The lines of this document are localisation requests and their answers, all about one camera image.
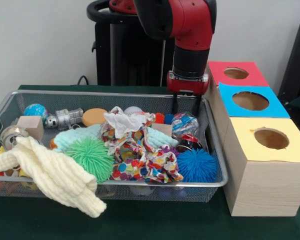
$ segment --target yellow square panel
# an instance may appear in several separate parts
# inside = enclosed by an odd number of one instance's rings
[[[230,117],[230,121],[248,161],[300,163],[300,131],[291,119]]]

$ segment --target plastic bag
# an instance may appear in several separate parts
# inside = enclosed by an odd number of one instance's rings
[[[189,112],[177,113],[172,122],[172,135],[179,138],[184,134],[197,137],[199,134],[198,119]]]

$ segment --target cream knitted cloth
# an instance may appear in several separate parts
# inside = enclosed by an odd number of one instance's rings
[[[46,149],[31,136],[17,137],[17,145],[0,154],[0,172],[20,165],[50,199],[78,208],[92,218],[106,209],[96,197],[96,177],[87,173],[71,157]]]

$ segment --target green tablecloth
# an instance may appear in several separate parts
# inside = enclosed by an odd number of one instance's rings
[[[20,89],[162,94],[152,87],[21,86]],[[300,240],[296,217],[231,217],[222,189],[209,203],[106,200],[97,219],[47,198],[0,197],[0,239]]]

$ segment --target wire mesh basket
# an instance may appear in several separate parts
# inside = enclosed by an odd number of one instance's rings
[[[178,97],[178,112],[191,112],[195,102],[195,97]],[[173,97],[170,95],[18,90],[10,93],[0,104],[0,134],[16,118],[22,116],[25,108],[31,104],[41,104],[49,113],[61,109],[82,108],[86,111],[92,108],[103,108],[109,111],[115,106],[122,109],[138,106],[145,112],[168,114],[171,112],[172,103]],[[145,181],[107,180],[98,184],[96,195],[101,199],[114,200],[207,203],[218,187],[227,183],[228,174],[211,109],[208,101],[204,98],[200,104],[198,122],[199,140],[205,150],[209,151],[216,160],[215,182],[161,184]],[[45,129],[42,143],[49,148],[50,140],[59,132],[58,129]],[[0,196],[45,197],[31,178],[9,176],[0,176]]]

